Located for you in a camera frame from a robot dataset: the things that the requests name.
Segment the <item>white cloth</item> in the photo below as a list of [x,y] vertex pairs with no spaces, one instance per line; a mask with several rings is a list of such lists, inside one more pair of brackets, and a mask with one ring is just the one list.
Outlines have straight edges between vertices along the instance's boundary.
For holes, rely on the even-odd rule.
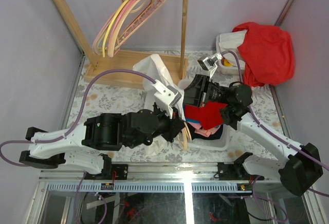
[[[181,99],[177,102],[175,107],[178,109],[179,116],[185,120],[183,110],[184,90],[179,89],[174,84],[167,67],[158,54],[152,54],[149,57],[141,60],[136,65],[134,65],[133,70],[144,73],[155,80],[158,79],[165,86],[171,85],[177,89],[181,94]],[[143,87],[147,92],[144,108],[153,111],[153,104],[155,102],[154,93],[156,90],[152,86],[152,83],[147,79],[143,80]],[[145,146],[145,153],[149,156],[157,155],[161,152],[166,143],[167,141],[162,136],[158,136],[153,139],[153,143],[150,146]]]
[[[239,59],[239,63],[241,68],[245,68],[246,63],[244,62],[243,58],[241,57],[238,47],[243,44],[243,41],[245,39],[247,30],[237,31],[237,32],[231,32],[231,33],[222,33],[220,34],[220,51],[223,52],[225,50],[232,50],[236,53],[237,58]],[[233,66],[237,66],[236,60],[234,56],[230,53],[226,54],[224,56],[229,63],[231,63]]]

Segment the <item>floral tablecloth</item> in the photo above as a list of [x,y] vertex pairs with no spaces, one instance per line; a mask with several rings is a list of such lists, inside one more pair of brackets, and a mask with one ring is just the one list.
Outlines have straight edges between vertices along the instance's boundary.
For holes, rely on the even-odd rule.
[[[179,51],[165,51],[164,53],[179,55]],[[189,67],[187,78],[193,79],[196,73],[201,73],[201,68],[197,63],[202,55],[212,55],[214,51],[187,51],[189,57]],[[85,60],[84,69],[80,76],[80,81],[75,94],[74,102],[68,120],[68,127],[75,121],[82,97],[88,83],[83,79],[83,75],[89,65]],[[221,85],[228,86],[231,82],[238,81],[238,76],[223,75],[218,70],[213,80]],[[87,118],[100,115],[101,113],[128,113],[143,109],[146,93],[140,89],[129,89],[107,85],[94,84],[89,91],[87,102],[80,122]],[[281,124],[275,108],[275,104],[268,86],[253,88],[253,109],[255,113],[268,125],[282,133]],[[146,153],[146,146],[141,145],[134,149],[123,147],[118,152],[111,152],[109,155],[113,161],[142,161],[142,162],[228,162],[234,161],[244,152],[252,152],[255,155],[273,158],[273,155],[260,144],[241,132],[231,129],[230,140],[227,150],[211,151],[189,147],[187,151],[182,151],[178,143],[167,143],[161,152],[150,156]]]

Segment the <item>gray wall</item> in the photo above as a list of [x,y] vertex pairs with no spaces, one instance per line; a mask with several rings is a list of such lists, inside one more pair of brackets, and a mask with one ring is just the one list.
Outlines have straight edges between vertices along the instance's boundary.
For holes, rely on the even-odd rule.
[[[51,0],[0,0],[0,142],[57,130],[80,53]],[[27,146],[4,147],[17,161]],[[39,170],[0,160],[0,222],[22,223]]]
[[[88,41],[95,36],[120,0],[67,0]],[[248,21],[274,24],[287,0],[189,0],[188,49],[215,47],[219,33]],[[180,48],[182,0],[168,0],[124,45],[136,49]]]
[[[328,0],[296,0],[283,29],[291,33],[296,57],[296,72],[277,86],[281,104],[293,138],[312,143],[321,161],[329,164],[329,3]],[[329,174],[319,179],[319,191],[328,193]],[[322,198],[329,213],[329,199]]]

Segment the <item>white basket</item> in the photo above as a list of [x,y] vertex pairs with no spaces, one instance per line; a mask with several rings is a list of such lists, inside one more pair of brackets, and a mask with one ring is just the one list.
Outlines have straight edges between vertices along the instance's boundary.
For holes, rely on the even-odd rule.
[[[192,80],[183,79],[178,83],[180,89],[185,89]],[[189,147],[202,148],[204,150],[212,151],[224,151],[228,147],[228,142],[230,140],[230,127],[223,124],[223,133],[220,139],[215,140],[203,140],[203,139],[193,139],[189,142]]]
[[[216,37],[216,52],[220,52],[220,35]],[[222,74],[225,75],[239,75],[239,70],[237,69],[236,66],[224,66],[222,64],[222,61],[219,61],[218,66],[220,68],[220,71]],[[242,75],[245,72],[245,68],[241,67]]]

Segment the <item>red cloth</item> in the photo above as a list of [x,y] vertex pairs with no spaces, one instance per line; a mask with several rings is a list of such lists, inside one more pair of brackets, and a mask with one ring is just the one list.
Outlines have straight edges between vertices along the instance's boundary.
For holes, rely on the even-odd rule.
[[237,49],[246,62],[244,83],[249,86],[277,85],[291,79],[295,71],[290,34],[273,25],[247,22],[233,32],[247,29]]
[[227,104],[217,102],[207,102],[200,108],[185,105],[184,113],[186,118],[199,121],[205,130],[209,130],[224,123],[220,109],[226,106]]

